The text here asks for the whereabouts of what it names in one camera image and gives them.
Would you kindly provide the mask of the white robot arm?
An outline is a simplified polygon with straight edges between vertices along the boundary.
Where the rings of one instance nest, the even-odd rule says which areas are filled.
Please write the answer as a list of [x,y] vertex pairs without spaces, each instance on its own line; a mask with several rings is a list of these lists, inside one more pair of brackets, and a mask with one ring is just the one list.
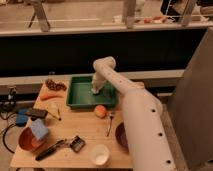
[[141,85],[114,68],[113,57],[93,62],[92,89],[99,92],[106,81],[122,95],[122,115],[133,171],[177,171],[161,121],[163,105]]

